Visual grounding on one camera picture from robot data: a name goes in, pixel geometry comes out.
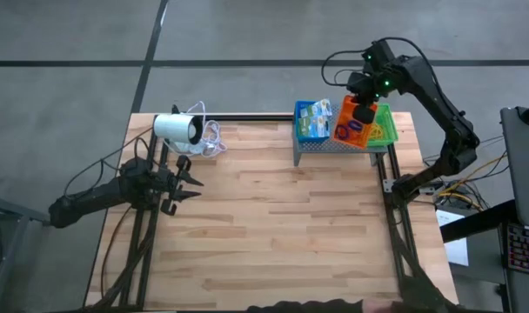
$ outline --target keyboard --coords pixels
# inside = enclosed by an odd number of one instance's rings
[[[508,268],[529,273],[529,230],[508,224]]]

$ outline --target green plastic basket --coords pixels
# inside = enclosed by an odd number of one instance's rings
[[[383,130],[383,136],[379,139],[369,139],[367,147],[382,147],[398,141],[396,124],[394,123],[394,118],[392,118],[388,103],[378,104],[375,123]]]

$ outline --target blue box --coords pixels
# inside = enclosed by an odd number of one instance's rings
[[[317,101],[309,101],[309,100],[297,100],[296,101],[296,108],[293,112],[293,119],[295,120],[295,129],[293,131],[296,132],[296,136],[298,138],[298,141],[300,143],[323,143],[330,137],[304,137],[299,135],[299,118],[301,117],[301,110],[307,109],[308,106],[313,105]],[[326,129],[328,133],[330,134],[330,125],[328,122],[326,122]]]

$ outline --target dark sleeve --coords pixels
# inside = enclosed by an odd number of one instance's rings
[[[248,313],[363,313],[362,301],[347,303],[342,299],[331,300],[325,303],[310,301],[307,303],[282,301],[274,306],[259,308],[251,306]]]

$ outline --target wooden table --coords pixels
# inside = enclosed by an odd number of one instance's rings
[[[132,115],[125,141],[148,129],[153,116]],[[417,172],[423,164],[411,114],[394,113],[394,118],[402,174]],[[214,159],[192,158],[191,174],[204,187],[185,188],[203,195],[181,203],[175,216],[160,213],[146,310],[398,299],[378,172],[368,155],[304,155],[294,168],[289,122],[221,124],[228,151]],[[121,162],[131,157],[129,146]],[[175,158],[170,153],[170,166]],[[87,304],[100,298],[101,263],[126,208],[108,212]],[[409,212],[423,268],[457,303],[433,207],[411,203]],[[124,267],[133,220],[130,213],[118,232],[105,288]]]

